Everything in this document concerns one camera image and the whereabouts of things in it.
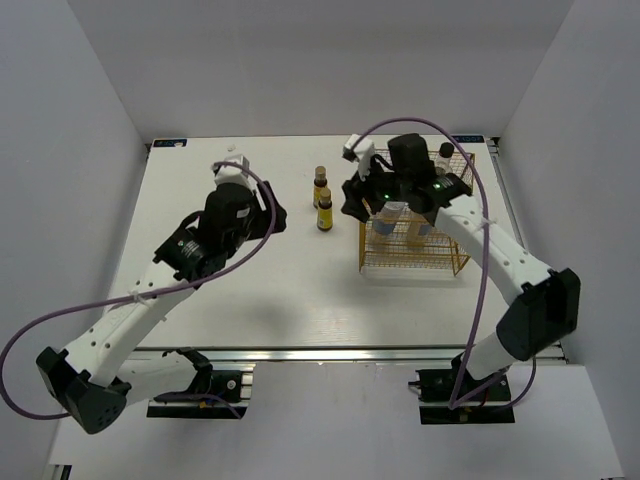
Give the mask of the dark sauce bottle red label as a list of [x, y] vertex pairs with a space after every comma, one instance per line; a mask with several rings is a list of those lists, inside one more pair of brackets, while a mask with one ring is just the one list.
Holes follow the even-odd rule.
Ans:
[[451, 159], [454, 153], [454, 145], [450, 142], [443, 142], [434, 160], [435, 171], [438, 176], [452, 173]]

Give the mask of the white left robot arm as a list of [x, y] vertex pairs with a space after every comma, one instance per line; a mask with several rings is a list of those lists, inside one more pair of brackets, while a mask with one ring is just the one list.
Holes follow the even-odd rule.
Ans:
[[286, 212], [271, 185], [245, 181], [216, 186], [200, 211], [183, 219], [158, 247], [138, 280], [152, 295], [120, 301], [61, 350], [45, 348], [36, 365], [49, 393], [88, 434], [110, 426], [147, 399], [189, 402], [210, 397], [213, 367], [192, 347], [170, 349], [138, 364], [130, 355], [201, 280], [221, 272], [243, 243], [286, 228]]

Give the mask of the white jar blue label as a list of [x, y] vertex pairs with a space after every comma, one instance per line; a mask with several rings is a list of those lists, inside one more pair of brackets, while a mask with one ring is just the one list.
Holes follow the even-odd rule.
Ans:
[[373, 233], [377, 237], [388, 237], [391, 235], [405, 206], [405, 202], [386, 202], [383, 208], [373, 218]]

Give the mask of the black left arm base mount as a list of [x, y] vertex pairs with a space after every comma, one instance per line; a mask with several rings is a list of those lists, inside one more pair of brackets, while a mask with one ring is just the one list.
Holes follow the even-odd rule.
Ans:
[[148, 418], [181, 420], [241, 420], [250, 398], [248, 372], [218, 369], [202, 353], [181, 348], [177, 353], [195, 369], [195, 377], [182, 391], [163, 393], [149, 401]]

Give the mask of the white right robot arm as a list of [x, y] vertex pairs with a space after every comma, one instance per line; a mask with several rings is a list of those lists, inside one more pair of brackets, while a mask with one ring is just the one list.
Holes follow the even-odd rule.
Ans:
[[389, 202], [400, 202], [435, 229], [452, 237], [500, 291], [508, 309], [494, 333], [461, 357], [451, 374], [453, 390], [472, 399], [488, 378], [517, 361], [527, 361], [575, 331], [581, 282], [575, 272], [557, 271], [529, 253], [483, 212], [479, 190], [433, 160], [426, 141], [405, 134], [376, 153], [367, 137], [352, 135], [343, 147], [358, 164], [342, 185], [344, 214], [362, 223]]

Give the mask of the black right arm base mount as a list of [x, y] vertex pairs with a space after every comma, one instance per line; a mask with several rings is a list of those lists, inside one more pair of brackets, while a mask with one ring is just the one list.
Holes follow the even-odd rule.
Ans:
[[465, 376], [452, 396], [457, 372], [453, 369], [423, 369], [408, 388], [418, 396], [422, 425], [499, 425], [513, 424], [515, 415], [508, 379], [502, 374], [486, 384]]

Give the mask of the white granule jar silver lid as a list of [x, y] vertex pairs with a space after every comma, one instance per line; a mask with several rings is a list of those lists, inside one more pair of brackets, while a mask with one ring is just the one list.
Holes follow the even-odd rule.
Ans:
[[409, 248], [422, 248], [431, 233], [432, 225], [420, 214], [411, 213], [408, 224], [406, 243]]

